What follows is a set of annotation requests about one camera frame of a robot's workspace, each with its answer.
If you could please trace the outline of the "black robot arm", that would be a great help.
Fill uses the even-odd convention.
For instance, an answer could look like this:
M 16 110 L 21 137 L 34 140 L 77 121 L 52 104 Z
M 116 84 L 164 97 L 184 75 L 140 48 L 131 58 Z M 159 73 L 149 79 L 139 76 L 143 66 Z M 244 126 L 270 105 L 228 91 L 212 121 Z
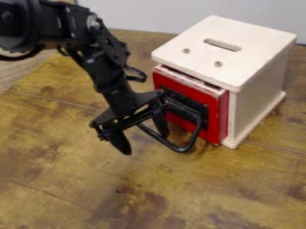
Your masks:
M 108 109 L 89 123 L 97 137 L 124 155 L 131 153 L 131 144 L 123 131 L 132 126 L 165 143 L 164 92 L 132 91 L 129 82 L 145 82 L 147 75 L 128 66 L 127 44 L 97 15 L 65 2 L 0 0 L 0 49 L 12 54 L 0 55 L 0 61 L 21 61 L 49 48 L 73 59 L 108 102 Z

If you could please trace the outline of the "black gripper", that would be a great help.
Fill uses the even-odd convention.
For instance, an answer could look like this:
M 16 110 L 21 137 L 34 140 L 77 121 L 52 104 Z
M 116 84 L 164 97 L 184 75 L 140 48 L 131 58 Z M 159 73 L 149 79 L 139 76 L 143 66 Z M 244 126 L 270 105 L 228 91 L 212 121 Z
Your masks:
M 89 127 L 96 130 L 97 137 L 108 141 L 123 155 L 131 155 L 131 144 L 123 131 L 147 119 L 152 119 L 163 138 L 169 135 L 161 89 L 144 93 L 136 93 L 131 88 L 116 90 L 107 94 L 107 102 L 109 108 L 89 123 Z

